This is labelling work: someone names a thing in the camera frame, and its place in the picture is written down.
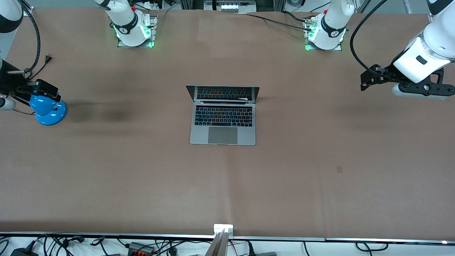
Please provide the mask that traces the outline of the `silver grey laptop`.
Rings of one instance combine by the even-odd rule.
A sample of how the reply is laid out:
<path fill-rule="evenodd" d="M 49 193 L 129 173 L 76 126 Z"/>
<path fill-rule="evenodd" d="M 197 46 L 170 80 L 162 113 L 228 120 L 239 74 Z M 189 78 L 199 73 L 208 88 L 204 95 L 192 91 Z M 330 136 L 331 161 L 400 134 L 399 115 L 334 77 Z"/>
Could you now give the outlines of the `silver grey laptop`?
<path fill-rule="evenodd" d="M 191 144 L 256 144 L 258 86 L 187 85 L 192 97 Z"/>

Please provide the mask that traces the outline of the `blue desk lamp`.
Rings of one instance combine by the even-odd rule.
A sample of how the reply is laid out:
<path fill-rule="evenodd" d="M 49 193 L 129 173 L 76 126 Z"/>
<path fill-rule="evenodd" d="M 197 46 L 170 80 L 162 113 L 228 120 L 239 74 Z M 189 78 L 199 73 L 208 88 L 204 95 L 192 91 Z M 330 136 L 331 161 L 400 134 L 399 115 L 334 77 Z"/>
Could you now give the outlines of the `blue desk lamp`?
<path fill-rule="evenodd" d="M 35 112 L 36 121 L 44 126 L 52 126 L 61 122 L 67 113 L 67 106 L 59 94 L 57 98 L 33 95 L 29 105 Z"/>

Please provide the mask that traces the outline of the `white power strip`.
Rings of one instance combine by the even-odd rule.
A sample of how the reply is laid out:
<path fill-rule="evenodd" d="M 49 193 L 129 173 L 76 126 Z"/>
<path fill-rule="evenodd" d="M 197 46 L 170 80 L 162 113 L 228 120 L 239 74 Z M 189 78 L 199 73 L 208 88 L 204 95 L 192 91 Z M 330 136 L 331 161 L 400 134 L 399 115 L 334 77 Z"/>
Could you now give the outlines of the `white power strip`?
<path fill-rule="evenodd" d="M 146 10 L 162 10 L 168 6 L 166 0 L 137 0 L 136 4 Z"/>

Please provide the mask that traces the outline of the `silver electronics unit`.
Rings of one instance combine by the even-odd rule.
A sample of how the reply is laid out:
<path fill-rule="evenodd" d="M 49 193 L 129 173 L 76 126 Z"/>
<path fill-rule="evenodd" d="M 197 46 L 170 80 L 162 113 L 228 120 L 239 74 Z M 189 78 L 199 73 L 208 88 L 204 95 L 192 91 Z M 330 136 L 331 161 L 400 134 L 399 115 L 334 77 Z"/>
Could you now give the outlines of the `silver electronics unit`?
<path fill-rule="evenodd" d="M 256 0 L 204 0 L 203 10 L 246 14 L 257 11 Z"/>

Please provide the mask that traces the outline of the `black power adapter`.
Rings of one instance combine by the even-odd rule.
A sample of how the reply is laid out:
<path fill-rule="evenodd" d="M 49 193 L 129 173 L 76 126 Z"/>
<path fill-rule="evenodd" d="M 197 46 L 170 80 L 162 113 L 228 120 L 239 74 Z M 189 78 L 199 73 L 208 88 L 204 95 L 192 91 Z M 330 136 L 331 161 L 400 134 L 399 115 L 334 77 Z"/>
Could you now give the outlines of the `black power adapter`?
<path fill-rule="evenodd" d="M 10 256 L 39 256 L 32 251 L 32 247 L 14 249 Z"/>

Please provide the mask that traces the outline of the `black connector box orange levers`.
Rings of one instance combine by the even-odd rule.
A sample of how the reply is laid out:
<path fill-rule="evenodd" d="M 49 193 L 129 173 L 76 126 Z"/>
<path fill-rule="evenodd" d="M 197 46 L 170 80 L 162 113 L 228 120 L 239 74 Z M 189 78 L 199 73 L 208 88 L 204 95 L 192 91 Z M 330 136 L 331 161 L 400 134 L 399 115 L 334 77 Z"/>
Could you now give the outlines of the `black connector box orange levers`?
<path fill-rule="evenodd" d="M 127 244 L 127 256 L 152 256 L 155 253 L 153 246 L 146 246 L 140 243 L 132 242 Z"/>

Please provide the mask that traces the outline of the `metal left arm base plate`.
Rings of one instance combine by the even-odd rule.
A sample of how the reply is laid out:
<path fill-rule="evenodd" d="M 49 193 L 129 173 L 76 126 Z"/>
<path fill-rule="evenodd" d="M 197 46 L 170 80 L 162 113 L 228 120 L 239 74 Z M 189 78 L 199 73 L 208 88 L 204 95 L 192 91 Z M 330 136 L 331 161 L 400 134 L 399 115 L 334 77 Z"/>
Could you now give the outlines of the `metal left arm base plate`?
<path fill-rule="evenodd" d="M 341 29 L 331 28 L 323 22 L 323 16 L 324 14 L 318 14 L 303 23 L 304 28 L 309 29 L 304 31 L 305 49 L 341 51 L 341 42 L 343 41 L 346 27 Z"/>

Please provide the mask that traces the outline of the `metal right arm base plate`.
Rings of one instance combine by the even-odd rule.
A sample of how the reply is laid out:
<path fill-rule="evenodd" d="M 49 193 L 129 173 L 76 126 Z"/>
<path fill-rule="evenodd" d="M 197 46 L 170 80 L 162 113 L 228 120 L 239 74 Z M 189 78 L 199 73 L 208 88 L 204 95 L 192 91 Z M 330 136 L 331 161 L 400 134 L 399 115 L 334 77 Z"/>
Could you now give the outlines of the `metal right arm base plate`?
<path fill-rule="evenodd" d="M 136 10 L 135 16 L 130 24 L 113 28 L 118 38 L 118 48 L 153 48 L 156 31 L 157 17 L 150 16 Z"/>

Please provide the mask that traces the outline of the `aluminium table edge rail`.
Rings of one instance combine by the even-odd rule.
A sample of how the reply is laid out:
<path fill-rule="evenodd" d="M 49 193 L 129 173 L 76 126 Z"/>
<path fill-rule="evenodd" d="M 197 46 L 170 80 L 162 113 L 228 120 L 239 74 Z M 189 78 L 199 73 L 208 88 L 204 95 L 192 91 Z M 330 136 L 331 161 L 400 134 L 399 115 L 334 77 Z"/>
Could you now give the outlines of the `aluminium table edge rail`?
<path fill-rule="evenodd" d="M 212 240 L 214 235 L 185 235 L 185 234 L 127 234 L 127 233 L 94 233 L 94 232 L 47 232 L 47 235 L 68 237 L 81 235 L 84 237 L 107 237 L 119 239 L 171 239 L 171 240 Z M 392 244 L 416 244 L 416 245 L 436 245 L 436 246 L 455 246 L 455 240 L 419 240 L 419 239 L 377 239 L 377 238 L 323 238 L 323 237 L 280 237 L 280 236 L 230 236 L 230 240 L 256 240 L 256 241 L 284 241 L 284 242 L 356 242 L 363 241 L 368 243 L 392 243 Z"/>

